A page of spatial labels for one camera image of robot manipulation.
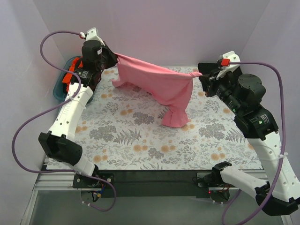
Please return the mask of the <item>pink t shirt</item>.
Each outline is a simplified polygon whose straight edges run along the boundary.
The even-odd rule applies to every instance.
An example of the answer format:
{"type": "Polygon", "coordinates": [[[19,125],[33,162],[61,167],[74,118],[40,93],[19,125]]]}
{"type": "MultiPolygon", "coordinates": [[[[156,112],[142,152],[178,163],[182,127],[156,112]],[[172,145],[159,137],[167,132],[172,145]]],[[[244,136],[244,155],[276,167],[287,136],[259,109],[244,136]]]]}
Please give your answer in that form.
{"type": "Polygon", "coordinates": [[[202,76],[202,73],[179,73],[119,53],[117,56],[119,76],[116,80],[112,79],[115,88],[130,83],[169,107],[161,122],[163,126],[180,128],[189,122],[186,108],[193,92],[193,79],[202,76]]]}

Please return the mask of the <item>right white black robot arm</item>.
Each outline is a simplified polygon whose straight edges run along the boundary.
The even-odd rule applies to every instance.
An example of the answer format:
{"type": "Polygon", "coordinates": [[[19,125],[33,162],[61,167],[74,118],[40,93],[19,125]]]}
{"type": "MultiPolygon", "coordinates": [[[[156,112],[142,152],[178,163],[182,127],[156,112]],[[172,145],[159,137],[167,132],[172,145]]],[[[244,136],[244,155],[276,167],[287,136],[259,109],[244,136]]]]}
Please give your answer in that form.
{"type": "Polygon", "coordinates": [[[261,205],[266,200],[279,160],[282,159],[279,178],[262,210],[269,216],[290,215],[300,203],[300,181],[288,159],[281,154],[280,135],[273,115],[260,104],[266,92],[262,81],[256,75],[234,75],[233,72],[226,73],[220,79],[216,77],[216,72],[199,77],[203,91],[207,97],[218,96],[234,113],[236,126],[254,148],[268,179],[253,177],[229,162],[216,164],[204,179],[217,186],[226,183],[234,185],[261,205]]]}

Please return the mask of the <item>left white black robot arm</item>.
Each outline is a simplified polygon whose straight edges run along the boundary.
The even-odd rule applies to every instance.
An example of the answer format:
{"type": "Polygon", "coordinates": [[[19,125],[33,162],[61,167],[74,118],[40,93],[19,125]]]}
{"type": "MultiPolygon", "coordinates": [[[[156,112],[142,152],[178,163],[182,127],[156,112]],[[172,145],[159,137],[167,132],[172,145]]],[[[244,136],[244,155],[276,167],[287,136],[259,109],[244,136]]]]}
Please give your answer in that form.
{"type": "Polygon", "coordinates": [[[80,145],[74,142],[75,130],[81,114],[92,98],[101,74],[105,69],[115,66],[117,56],[105,42],[87,40],[83,43],[82,57],[77,62],[68,86],[65,104],[47,133],[39,135],[39,142],[49,158],[68,165],[84,174],[83,181],[88,187],[96,187],[100,176],[95,173],[95,165],[84,155],[80,145]]]}

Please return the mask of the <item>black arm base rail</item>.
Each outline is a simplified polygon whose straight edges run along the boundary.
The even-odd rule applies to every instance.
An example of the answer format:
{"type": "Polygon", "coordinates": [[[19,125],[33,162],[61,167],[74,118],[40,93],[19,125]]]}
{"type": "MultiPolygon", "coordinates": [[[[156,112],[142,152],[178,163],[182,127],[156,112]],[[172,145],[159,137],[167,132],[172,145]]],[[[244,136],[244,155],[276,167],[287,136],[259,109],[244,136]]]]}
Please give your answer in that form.
{"type": "Polygon", "coordinates": [[[202,181],[211,170],[99,170],[97,176],[110,182],[118,197],[211,196],[228,200],[228,186],[202,181]]]}

